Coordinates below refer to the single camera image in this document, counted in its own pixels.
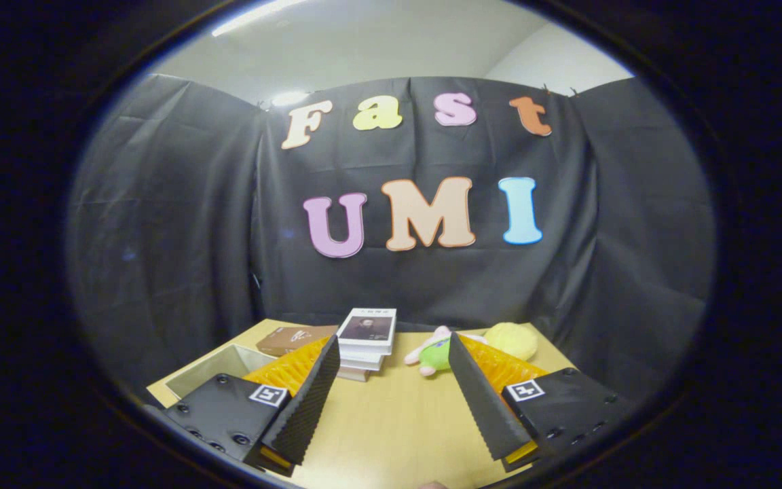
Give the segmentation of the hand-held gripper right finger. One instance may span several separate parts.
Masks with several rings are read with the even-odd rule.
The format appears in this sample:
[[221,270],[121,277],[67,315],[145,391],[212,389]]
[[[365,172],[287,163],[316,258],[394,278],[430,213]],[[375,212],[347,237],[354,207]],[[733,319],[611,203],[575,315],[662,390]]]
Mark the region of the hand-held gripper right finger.
[[573,367],[547,374],[462,334],[448,361],[491,458],[507,471],[547,465],[599,445],[631,403]]

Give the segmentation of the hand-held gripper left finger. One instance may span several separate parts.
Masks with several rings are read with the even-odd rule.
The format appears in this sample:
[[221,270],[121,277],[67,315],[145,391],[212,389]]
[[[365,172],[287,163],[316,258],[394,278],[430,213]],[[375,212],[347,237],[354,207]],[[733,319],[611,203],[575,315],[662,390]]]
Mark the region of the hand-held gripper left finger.
[[164,422],[243,465],[290,476],[304,461],[339,369],[336,336],[245,376],[220,369],[164,410]]

